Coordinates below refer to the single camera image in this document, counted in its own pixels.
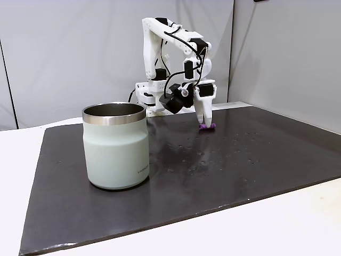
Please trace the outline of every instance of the black rubber mat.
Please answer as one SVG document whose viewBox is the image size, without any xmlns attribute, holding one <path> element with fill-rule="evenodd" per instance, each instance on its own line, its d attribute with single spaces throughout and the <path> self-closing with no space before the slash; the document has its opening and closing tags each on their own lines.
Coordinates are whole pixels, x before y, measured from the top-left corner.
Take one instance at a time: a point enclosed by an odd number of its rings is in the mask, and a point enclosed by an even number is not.
<svg viewBox="0 0 341 256">
<path fill-rule="evenodd" d="M 81 124 L 47 129 L 20 255 L 124 236 L 341 176 L 337 134 L 256 107 L 216 110 L 213 119 L 215 131 L 199 132 L 194 113 L 149 118 L 149 178 L 114 192 L 87 178 Z"/>
</svg>

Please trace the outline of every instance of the mint green tumbler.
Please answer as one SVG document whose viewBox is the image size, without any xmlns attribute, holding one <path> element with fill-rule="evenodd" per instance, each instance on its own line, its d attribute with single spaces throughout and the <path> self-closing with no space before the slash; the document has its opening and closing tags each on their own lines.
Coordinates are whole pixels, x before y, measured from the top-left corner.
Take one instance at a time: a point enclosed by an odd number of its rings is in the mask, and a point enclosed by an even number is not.
<svg viewBox="0 0 341 256">
<path fill-rule="evenodd" d="M 104 189 L 124 189 L 149 174 L 145 108 L 113 102 L 83 109 L 83 142 L 90 182 Z"/>
</svg>

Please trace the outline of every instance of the gray wall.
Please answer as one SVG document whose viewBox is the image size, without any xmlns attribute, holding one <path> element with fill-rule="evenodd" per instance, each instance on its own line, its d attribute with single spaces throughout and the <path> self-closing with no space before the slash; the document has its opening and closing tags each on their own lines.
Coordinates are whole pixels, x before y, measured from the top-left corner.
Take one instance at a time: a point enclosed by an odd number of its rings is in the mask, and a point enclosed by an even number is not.
<svg viewBox="0 0 341 256">
<path fill-rule="evenodd" d="M 229 101 L 341 133 L 340 13 L 336 0 L 236 0 Z"/>
<path fill-rule="evenodd" d="M 16 129 L 12 102 L 0 49 L 0 131 Z"/>
<path fill-rule="evenodd" d="M 233 0 L 0 0 L 0 38 L 20 127 L 127 101 L 143 65 L 145 17 L 167 17 L 212 43 L 216 102 L 227 101 Z M 170 50 L 171 72 L 182 54 Z"/>
</svg>

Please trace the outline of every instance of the stainless steel rim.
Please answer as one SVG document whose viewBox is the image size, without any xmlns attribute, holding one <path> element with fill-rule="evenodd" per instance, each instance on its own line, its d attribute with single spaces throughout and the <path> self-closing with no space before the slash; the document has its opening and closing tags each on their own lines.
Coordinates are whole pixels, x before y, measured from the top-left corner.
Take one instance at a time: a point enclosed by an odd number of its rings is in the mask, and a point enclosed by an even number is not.
<svg viewBox="0 0 341 256">
<path fill-rule="evenodd" d="M 145 107 L 127 102 L 110 102 L 86 107 L 83 122 L 96 125 L 129 124 L 145 118 Z"/>
</svg>

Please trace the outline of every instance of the white robotic arm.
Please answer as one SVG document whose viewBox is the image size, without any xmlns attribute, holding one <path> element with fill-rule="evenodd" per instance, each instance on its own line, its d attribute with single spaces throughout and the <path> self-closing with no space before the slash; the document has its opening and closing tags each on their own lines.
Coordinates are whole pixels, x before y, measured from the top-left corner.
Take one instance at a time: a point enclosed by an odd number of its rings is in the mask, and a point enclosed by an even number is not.
<svg viewBox="0 0 341 256">
<path fill-rule="evenodd" d="M 212 68 L 209 58 L 211 44 L 203 41 L 199 33 L 189 32 L 166 18 L 145 18 L 142 24 L 148 82 L 135 85 L 139 103 L 147 106 L 149 116 L 162 115 L 165 109 L 176 114 L 182 107 L 194 105 L 200 127 L 211 127 L 216 85 L 214 80 L 205 79 Z M 169 72 L 167 43 L 174 44 L 185 54 L 183 71 Z M 184 74 L 185 82 L 182 85 L 173 84 L 169 88 L 171 93 L 167 93 L 169 80 L 178 74 Z"/>
</svg>

